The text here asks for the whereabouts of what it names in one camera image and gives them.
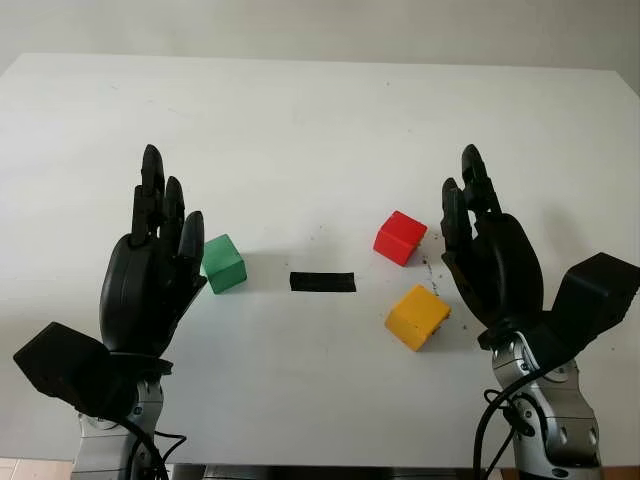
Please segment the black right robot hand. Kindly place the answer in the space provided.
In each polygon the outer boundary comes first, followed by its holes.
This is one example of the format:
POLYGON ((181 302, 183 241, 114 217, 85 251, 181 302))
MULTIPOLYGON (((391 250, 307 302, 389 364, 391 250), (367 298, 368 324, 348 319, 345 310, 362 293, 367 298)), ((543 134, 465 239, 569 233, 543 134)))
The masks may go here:
POLYGON ((500 206, 480 152, 461 156, 464 182, 442 186, 442 260, 473 315, 486 328, 542 310, 543 277, 520 222, 500 206))

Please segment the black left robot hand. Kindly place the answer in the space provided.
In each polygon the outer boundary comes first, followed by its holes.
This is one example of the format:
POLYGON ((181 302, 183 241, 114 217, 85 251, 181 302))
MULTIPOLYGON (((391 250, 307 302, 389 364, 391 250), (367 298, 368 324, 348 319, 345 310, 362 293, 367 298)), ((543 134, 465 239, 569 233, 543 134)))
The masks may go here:
POLYGON ((204 219, 185 213, 183 190, 146 146, 134 189, 131 231, 115 245, 100 297, 102 341, 111 352, 160 357, 206 283, 204 219))

